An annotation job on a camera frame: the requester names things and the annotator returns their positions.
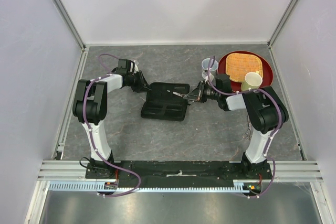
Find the black zippered tool case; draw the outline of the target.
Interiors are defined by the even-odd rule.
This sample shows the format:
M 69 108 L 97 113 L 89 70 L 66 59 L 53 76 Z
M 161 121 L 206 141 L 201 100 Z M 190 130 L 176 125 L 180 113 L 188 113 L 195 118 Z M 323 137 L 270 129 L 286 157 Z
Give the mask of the black zippered tool case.
M 185 119 L 188 101 L 173 92 L 186 95 L 190 92 L 189 84 L 153 82 L 150 89 L 141 110 L 142 118 L 178 122 Z

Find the silver thinning scissors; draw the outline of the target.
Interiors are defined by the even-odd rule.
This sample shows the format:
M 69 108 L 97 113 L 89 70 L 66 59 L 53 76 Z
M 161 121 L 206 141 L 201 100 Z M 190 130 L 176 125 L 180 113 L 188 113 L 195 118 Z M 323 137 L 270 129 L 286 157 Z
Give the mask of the silver thinning scissors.
M 187 99 L 187 94 L 181 94 L 181 93 L 178 93 L 178 92 L 175 92 L 175 91 L 173 91 L 172 94 L 176 95 L 178 97 L 181 97 L 183 99 Z

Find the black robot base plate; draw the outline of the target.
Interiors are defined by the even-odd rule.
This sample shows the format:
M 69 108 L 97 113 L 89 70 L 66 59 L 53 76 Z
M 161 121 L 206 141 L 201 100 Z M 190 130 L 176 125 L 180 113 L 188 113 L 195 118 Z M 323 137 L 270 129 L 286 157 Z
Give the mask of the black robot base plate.
M 116 179 L 119 188 L 134 188 L 141 178 L 140 189 L 192 189 L 233 187 L 234 180 L 271 179 L 271 167 L 267 161 L 249 167 L 246 162 L 230 161 L 120 161 L 115 169 L 104 162 L 90 161 L 86 179 Z

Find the silver hair scissors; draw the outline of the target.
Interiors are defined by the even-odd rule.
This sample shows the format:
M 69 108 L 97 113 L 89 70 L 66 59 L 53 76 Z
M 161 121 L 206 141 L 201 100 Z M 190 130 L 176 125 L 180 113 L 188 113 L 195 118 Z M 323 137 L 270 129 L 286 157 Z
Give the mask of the silver hair scissors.
M 242 135 L 242 138 L 245 140 L 251 140 L 253 134 L 253 126 L 252 123 L 250 121 L 250 118 L 247 118 L 247 130 L 246 132 Z

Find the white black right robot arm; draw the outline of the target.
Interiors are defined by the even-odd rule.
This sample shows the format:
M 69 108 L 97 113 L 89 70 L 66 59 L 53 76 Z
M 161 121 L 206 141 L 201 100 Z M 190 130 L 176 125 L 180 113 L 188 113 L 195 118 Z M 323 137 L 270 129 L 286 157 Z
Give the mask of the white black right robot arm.
M 233 168 L 227 166 L 226 169 L 229 174 L 235 173 L 234 178 L 271 177 L 267 153 L 275 134 L 289 119 L 288 111 L 273 87 L 234 93 L 229 75 L 219 74 L 215 84 L 200 81 L 193 91 L 183 94 L 182 98 L 200 103 L 215 100 L 224 111 L 246 110 L 251 123 L 249 145 L 240 164 L 234 164 Z

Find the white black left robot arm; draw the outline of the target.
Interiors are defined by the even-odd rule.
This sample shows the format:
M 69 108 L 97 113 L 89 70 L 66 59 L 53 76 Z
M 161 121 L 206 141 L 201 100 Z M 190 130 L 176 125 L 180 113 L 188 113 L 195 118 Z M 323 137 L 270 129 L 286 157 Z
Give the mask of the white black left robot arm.
M 108 73 L 96 79 L 78 81 L 72 113 L 82 124 L 90 144 L 86 178 L 117 178 L 118 171 L 123 170 L 114 164 L 104 128 L 108 93 L 123 87 L 130 87 L 137 93 L 150 90 L 140 70 L 123 74 Z

